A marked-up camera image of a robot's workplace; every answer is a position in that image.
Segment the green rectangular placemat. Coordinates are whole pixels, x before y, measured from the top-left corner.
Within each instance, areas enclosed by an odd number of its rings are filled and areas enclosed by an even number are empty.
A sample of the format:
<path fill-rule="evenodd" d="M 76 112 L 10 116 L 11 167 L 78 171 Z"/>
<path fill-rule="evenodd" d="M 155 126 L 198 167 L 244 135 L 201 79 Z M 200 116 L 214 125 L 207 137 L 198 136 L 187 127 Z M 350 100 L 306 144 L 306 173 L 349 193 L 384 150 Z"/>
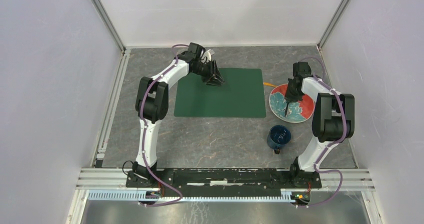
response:
<path fill-rule="evenodd" d="M 206 85 L 190 73 L 177 83 L 175 117 L 265 118 L 263 74 L 259 68 L 222 68 L 225 83 Z"/>

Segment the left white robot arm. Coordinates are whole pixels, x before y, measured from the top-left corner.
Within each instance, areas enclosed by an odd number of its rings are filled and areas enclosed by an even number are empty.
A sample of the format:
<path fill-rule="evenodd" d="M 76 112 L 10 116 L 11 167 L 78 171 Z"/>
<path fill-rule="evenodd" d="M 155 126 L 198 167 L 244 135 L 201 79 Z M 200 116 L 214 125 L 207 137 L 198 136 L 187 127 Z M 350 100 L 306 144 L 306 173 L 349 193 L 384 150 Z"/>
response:
<path fill-rule="evenodd" d="M 162 120 L 169 109 L 169 90 L 188 74 L 201 77 L 208 86 L 220 87 L 224 84 L 214 51 L 191 42 L 186 50 L 175 53 L 170 64 L 152 77 L 142 77 L 139 82 L 135 109 L 140 123 L 139 149 L 132 164 L 132 174 L 145 188 L 157 182 L 157 140 Z"/>

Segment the red teal floral plate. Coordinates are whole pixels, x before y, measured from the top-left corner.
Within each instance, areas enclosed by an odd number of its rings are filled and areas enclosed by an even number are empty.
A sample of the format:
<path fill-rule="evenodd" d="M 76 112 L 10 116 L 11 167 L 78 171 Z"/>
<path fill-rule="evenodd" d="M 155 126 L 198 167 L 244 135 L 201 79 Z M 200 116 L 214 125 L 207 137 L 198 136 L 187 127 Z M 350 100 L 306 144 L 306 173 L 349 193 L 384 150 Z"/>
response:
<path fill-rule="evenodd" d="M 302 123 L 313 116 L 315 101 L 308 95 L 302 97 L 302 101 L 291 102 L 288 115 L 285 117 L 286 99 L 285 94 L 288 84 L 281 84 L 274 87 L 269 94 L 269 107 L 271 112 L 279 119 L 288 123 Z"/>

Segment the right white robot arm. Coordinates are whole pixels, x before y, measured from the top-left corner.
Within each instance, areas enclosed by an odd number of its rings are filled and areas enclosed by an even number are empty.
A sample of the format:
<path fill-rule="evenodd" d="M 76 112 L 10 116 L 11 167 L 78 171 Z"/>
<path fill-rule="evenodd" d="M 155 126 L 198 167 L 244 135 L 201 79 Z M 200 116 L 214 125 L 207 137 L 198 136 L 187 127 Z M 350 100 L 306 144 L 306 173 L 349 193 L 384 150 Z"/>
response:
<path fill-rule="evenodd" d="M 320 164 L 330 151 L 355 131 L 355 97 L 340 93 L 312 73 L 307 62 L 293 64 L 292 78 L 284 95 L 286 106 L 309 96 L 315 102 L 311 130 L 313 138 L 305 151 L 295 158 L 289 169 L 289 183 L 302 188 L 320 180 Z"/>

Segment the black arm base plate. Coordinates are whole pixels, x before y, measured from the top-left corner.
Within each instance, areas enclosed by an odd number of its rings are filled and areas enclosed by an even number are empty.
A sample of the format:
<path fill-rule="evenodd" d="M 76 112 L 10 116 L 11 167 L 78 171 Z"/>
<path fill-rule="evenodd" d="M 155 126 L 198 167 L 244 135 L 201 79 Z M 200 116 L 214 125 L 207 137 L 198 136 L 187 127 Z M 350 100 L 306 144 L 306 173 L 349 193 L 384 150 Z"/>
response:
<path fill-rule="evenodd" d="M 127 188 L 160 189 L 166 198 L 279 197 L 282 189 L 322 188 L 317 172 L 276 168 L 165 168 L 143 178 L 127 172 Z"/>

